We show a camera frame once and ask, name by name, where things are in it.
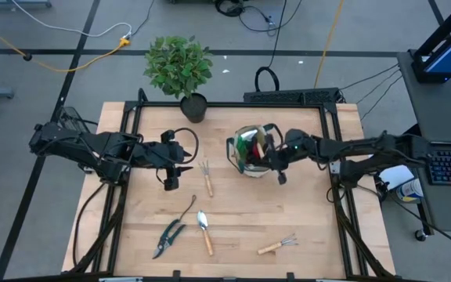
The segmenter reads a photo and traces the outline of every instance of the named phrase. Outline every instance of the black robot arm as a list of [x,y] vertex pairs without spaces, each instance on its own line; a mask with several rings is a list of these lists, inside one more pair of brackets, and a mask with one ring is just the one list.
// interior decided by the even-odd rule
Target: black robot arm
[[167,172],[165,190],[179,188],[178,177],[187,167],[175,167],[190,156],[172,141],[175,132],[161,135],[161,143],[143,142],[141,135],[120,132],[92,134],[59,127],[49,122],[36,125],[29,142],[31,153],[38,156],[56,155],[76,161],[82,167],[95,170],[104,183],[118,185],[123,172],[130,168],[156,168]]
[[[279,181],[287,181],[283,170],[294,161],[310,158],[320,164],[332,165],[332,174],[338,176],[340,184],[354,188],[365,175],[379,172],[396,165],[421,167],[431,155],[429,142],[419,136],[392,136],[383,132],[377,138],[337,141],[318,136],[309,136],[298,129],[290,129],[285,143],[274,146],[271,135],[266,136],[265,156],[255,163],[257,166],[271,168],[280,174]],[[343,157],[373,155],[363,161],[340,161]]]

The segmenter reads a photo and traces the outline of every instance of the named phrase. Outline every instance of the gray desk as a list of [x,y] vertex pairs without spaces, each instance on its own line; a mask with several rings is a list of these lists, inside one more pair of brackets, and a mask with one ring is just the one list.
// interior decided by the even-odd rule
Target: gray desk
[[[410,54],[399,53],[398,61],[422,136],[432,142],[451,142],[451,79],[442,85],[420,84]],[[418,173],[433,223],[451,231],[451,186],[432,186],[424,169]]]

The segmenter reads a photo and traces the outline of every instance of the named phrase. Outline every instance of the desk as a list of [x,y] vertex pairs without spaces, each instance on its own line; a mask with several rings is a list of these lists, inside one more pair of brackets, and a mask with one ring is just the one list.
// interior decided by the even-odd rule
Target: desk
[[[123,107],[124,103],[104,103],[97,131],[118,131]],[[339,104],[337,110],[343,139],[361,139],[356,105]],[[284,278],[287,272],[293,272],[297,278],[345,278],[334,206],[325,198],[330,187],[328,172],[321,172],[310,160],[299,161],[286,170],[287,184],[280,186],[275,172],[260,179],[248,178],[225,158],[227,137],[244,125],[269,122],[277,123],[282,132],[299,128],[322,135],[319,111],[314,109],[209,107],[205,120],[195,125],[186,120],[178,107],[144,107],[139,133],[145,141],[159,141],[160,134],[170,128],[189,127],[200,137],[200,150],[192,163],[195,169],[185,172],[180,188],[171,192],[163,190],[154,170],[132,169],[114,275],[170,277],[173,270],[179,269],[183,277]],[[194,139],[190,134],[178,133],[176,139],[193,152]],[[204,177],[197,167],[197,162],[205,158],[209,160],[213,198],[207,195]],[[374,187],[370,177],[363,178],[360,184]],[[78,211],[98,186],[96,175],[85,177]],[[394,273],[377,197],[362,190],[353,193],[363,240],[385,269]],[[164,228],[187,208],[193,194],[197,201],[182,220],[188,226],[173,246],[152,260]],[[98,234],[105,196],[104,189],[85,209],[79,228],[78,258]],[[200,209],[207,213],[215,248],[212,257],[207,254],[197,226]],[[260,247],[293,232],[300,245],[257,255]],[[64,270],[73,266],[72,238],[73,234]],[[105,269],[109,248],[108,239],[101,270]]]
[[[399,53],[398,62],[420,133],[431,142],[451,143],[451,79],[441,85],[420,84],[410,54]],[[432,222],[442,230],[451,230],[451,186],[430,185],[426,171],[417,171]]]

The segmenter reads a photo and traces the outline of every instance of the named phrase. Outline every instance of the gray floor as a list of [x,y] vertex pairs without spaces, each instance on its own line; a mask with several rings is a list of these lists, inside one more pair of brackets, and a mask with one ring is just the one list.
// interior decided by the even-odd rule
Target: gray floor
[[[206,1],[180,0],[170,5],[156,0],[147,25],[132,40],[129,49],[146,49],[156,36],[195,34],[202,45],[212,49],[271,49],[274,38],[252,33],[237,21],[219,15]],[[443,16],[451,13],[451,0],[436,0]],[[93,0],[52,1],[52,9],[30,9],[49,24],[82,29]],[[281,0],[253,1],[276,21]],[[143,20],[150,1],[101,0],[92,32],[99,32],[118,21],[136,26]],[[289,0],[287,15],[297,1]],[[303,0],[293,21],[281,32],[278,48],[322,50],[338,0]],[[245,21],[263,28],[258,15],[246,14]],[[405,51],[418,47],[437,27],[428,0],[348,0],[334,33],[330,50]],[[0,9],[0,33],[20,48],[75,49],[79,36],[51,31],[32,22],[19,11]],[[117,45],[123,27],[102,38],[90,38],[87,49],[111,49]],[[72,56],[36,56],[57,67],[67,68]],[[85,63],[92,56],[82,56]],[[241,101],[244,92],[254,91],[257,68],[269,63],[268,56],[215,56],[213,79],[199,89],[212,101]],[[319,57],[277,56],[272,65],[282,89],[312,88]],[[66,104],[76,107],[84,118],[98,119],[102,103],[135,99],[143,87],[151,100],[171,100],[149,85],[143,77],[145,60],[141,56],[111,56],[78,71]],[[328,57],[319,87],[342,87],[395,64],[394,58]],[[0,86],[12,87],[14,99],[0,99],[0,254],[27,185],[35,157],[27,143],[36,123],[50,119],[64,82],[57,74],[19,56],[0,55]],[[357,102],[381,78],[345,91],[350,103]],[[268,77],[261,77],[262,89],[273,88]],[[387,88],[384,83],[359,104],[366,113]],[[401,133],[415,123],[412,107],[402,80],[363,121],[366,136],[383,130]],[[49,157],[34,194],[23,229],[17,241],[5,278],[58,273],[62,266],[70,228],[78,204],[83,175],[75,164]],[[391,202],[383,208],[384,220],[397,273],[405,278],[451,281],[451,242],[437,235],[424,243],[413,238],[419,222]]]

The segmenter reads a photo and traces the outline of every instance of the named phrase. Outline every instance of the green plant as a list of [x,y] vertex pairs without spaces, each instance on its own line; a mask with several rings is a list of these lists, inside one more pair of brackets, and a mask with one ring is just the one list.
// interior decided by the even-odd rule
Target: green plant
[[163,90],[165,95],[180,94],[189,98],[199,85],[211,78],[210,67],[213,66],[207,56],[209,48],[201,48],[199,42],[193,43],[179,36],[156,38],[146,54],[147,69],[144,75],[152,78],[150,84]]

